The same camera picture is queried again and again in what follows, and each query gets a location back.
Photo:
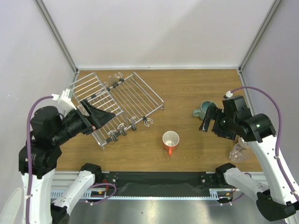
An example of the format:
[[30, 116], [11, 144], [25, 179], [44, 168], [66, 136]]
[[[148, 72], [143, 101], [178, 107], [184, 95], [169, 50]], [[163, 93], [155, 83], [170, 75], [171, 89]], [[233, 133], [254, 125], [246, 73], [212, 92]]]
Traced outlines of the teal ceramic mug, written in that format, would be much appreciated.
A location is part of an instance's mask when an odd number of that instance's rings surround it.
[[217, 106], [216, 103], [213, 101], [210, 101], [210, 100], [203, 101], [201, 103], [199, 109], [196, 109], [192, 112], [192, 115], [194, 117], [199, 117], [201, 120], [203, 120], [206, 115], [207, 109], [210, 105]]

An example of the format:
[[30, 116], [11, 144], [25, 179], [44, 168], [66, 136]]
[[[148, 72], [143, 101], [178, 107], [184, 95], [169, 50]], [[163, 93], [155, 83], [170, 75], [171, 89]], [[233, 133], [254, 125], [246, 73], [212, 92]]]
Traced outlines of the clear faceted glass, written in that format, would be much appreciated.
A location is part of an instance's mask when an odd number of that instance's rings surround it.
[[229, 158], [233, 162], [242, 162], [249, 159], [251, 156], [251, 150], [248, 147], [243, 147], [239, 143], [235, 144], [233, 149], [229, 153]]

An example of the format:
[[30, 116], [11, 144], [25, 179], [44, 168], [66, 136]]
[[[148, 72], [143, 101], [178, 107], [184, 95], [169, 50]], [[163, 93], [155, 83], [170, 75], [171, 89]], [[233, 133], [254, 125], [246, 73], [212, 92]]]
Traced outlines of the orange mug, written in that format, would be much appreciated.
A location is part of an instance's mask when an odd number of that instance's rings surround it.
[[163, 147], [168, 152], [168, 155], [172, 155], [172, 152], [178, 146], [180, 137], [175, 131], [167, 131], [162, 136]]

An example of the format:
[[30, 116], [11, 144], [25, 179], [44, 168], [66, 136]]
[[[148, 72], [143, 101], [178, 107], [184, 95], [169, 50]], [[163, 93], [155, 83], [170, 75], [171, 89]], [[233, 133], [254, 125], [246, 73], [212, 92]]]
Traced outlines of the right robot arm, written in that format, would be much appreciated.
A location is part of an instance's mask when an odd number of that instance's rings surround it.
[[267, 184], [262, 184], [241, 172], [235, 165], [226, 163], [216, 168], [215, 182], [225, 188], [232, 185], [256, 202], [262, 216], [268, 221], [286, 219], [299, 209], [299, 186], [277, 146], [278, 136], [264, 114], [251, 115], [245, 104], [225, 104], [224, 109], [209, 105], [200, 126], [208, 131], [214, 120], [212, 131], [219, 137], [234, 140], [242, 137], [256, 155]]

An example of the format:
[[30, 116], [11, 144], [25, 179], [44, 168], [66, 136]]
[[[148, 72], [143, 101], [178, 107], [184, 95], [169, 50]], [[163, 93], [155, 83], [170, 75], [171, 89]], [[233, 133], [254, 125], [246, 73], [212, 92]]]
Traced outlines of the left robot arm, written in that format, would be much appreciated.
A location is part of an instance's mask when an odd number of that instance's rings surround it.
[[51, 185], [61, 156], [61, 145], [82, 133], [92, 134], [115, 117], [82, 100], [84, 115], [73, 107], [63, 116], [56, 107], [32, 107], [27, 119], [27, 140], [19, 152], [19, 171], [23, 182], [24, 224], [67, 224], [72, 210], [90, 188], [115, 185], [104, 181], [101, 166], [84, 164], [75, 181], [55, 201], [51, 201]]

